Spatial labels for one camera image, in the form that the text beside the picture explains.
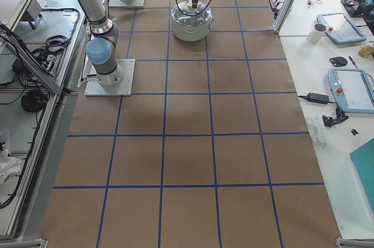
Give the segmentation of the glass pot lid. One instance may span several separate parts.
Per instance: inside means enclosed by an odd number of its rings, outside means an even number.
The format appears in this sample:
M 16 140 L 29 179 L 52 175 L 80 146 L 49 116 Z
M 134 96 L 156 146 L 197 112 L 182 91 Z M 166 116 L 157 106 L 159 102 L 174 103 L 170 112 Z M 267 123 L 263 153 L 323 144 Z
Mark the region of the glass pot lid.
M 171 16 L 173 21 L 184 26 L 199 26 L 213 18 L 206 3 L 199 1 L 197 8 L 193 8 L 191 0 L 184 0 L 175 5 Z

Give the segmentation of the pale green cooking pot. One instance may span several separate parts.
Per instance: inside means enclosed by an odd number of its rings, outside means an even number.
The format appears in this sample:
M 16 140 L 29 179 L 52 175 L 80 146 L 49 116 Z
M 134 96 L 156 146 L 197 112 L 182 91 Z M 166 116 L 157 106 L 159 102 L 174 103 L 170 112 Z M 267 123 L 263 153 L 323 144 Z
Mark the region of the pale green cooking pot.
M 210 22 L 206 22 L 199 26 L 184 26 L 172 20 L 171 16 L 171 29 L 172 33 L 178 39 L 185 42 L 196 42 L 204 39 L 212 28 L 213 18 Z

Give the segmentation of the white mug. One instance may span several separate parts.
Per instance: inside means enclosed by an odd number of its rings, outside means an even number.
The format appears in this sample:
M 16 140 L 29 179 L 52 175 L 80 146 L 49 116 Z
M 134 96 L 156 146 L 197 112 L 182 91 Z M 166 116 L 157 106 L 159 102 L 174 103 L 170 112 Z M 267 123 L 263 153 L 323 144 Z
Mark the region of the white mug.
M 322 23 L 315 23 L 312 30 L 307 36 L 307 41 L 310 43 L 317 43 L 325 34 L 327 27 Z

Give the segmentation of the upper blue teach pendant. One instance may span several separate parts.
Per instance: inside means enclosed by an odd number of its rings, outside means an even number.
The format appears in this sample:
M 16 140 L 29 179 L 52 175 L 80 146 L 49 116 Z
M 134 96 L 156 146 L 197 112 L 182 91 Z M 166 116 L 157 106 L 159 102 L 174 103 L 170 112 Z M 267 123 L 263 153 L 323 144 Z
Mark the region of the upper blue teach pendant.
M 344 13 L 326 13 L 317 15 L 317 21 L 326 25 L 328 37 L 337 44 L 363 42 L 366 36 Z

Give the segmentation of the blue teach pendant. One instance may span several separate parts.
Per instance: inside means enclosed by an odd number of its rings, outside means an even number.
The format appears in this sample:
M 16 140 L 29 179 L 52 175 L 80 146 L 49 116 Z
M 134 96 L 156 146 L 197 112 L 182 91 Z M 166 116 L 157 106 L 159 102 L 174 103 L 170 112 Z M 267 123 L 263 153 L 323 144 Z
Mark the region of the blue teach pendant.
M 366 36 L 344 13 L 326 13 L 317 15 L 317 21 L 326 25 L 328 37 L 337 44 L 363 42 Z
M 343 112 L 373 114 L 373 88 L 365 70 L 331 68 L 328 82 L 335 103 Z

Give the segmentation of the black power adapter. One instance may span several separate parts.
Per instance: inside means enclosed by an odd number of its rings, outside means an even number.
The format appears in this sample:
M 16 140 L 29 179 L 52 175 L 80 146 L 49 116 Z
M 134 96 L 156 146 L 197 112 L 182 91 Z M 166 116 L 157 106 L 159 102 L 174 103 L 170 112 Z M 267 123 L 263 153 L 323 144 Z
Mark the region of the black power adapter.
M 335 102 L 330 101 L 328 95 L 317 94 L 317 93 L 312 93 L 312 92 L 309 92 L 307 95 L 299 95 L 298 97 L 306 100 L 307 102 L 313 102 L 313 103 L 323 104 L 323 105 L 335 103 Z

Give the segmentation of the grey metal box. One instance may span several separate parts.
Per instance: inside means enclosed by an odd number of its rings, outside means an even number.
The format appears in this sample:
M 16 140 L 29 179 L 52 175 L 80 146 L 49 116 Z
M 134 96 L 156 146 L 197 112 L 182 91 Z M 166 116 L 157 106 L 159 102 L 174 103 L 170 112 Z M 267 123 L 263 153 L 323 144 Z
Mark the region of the grey metal box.
M 41 6 L 37 0 L 30 0 L 26 10 L 21 16 L 21 22 L 28 22 L 30 27 L 35 30 L 42 20 Z

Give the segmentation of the black pen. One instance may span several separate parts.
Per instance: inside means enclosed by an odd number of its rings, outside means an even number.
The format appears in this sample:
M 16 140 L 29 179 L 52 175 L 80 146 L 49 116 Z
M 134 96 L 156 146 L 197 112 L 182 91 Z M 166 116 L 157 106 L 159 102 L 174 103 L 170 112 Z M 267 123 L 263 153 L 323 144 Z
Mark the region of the black pen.
M 354 65 L 354 67 L 356 69 L 358 69 L 358 66 L 356 65 L 356 62 L 354 61 L 354 59 L 351 56 L 348 56 L 348 58 L 350 59 L 351 63 Z

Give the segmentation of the lower blue teach pendant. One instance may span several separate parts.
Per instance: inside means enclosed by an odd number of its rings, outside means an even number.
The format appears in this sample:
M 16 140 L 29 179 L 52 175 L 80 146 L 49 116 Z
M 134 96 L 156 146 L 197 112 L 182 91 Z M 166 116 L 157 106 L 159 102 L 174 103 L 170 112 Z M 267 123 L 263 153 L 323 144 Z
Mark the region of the lower blue teach pendant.
M 335 103 L 343 112 L 373 114 L 373 88 L 365 70 L 331 68 L 328 82 Z

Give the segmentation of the teal board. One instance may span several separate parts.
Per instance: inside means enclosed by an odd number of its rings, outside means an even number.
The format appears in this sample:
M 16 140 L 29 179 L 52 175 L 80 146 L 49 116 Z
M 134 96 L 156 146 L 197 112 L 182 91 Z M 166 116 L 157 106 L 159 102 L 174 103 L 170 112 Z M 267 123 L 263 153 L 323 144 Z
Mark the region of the teal board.
M 358 147 L 349 156 L 373 213 L 373 139 Z

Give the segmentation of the white crumpled cloth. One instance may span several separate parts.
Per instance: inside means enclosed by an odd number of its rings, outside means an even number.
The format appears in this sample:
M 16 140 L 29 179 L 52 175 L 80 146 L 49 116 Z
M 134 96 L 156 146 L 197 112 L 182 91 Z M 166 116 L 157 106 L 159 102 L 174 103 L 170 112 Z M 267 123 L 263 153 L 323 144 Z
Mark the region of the white crumpled cloth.
M 8 179 L 21 173 L 21 159 L 9 155 L 9 150 L 1 151 L 1 187 Z

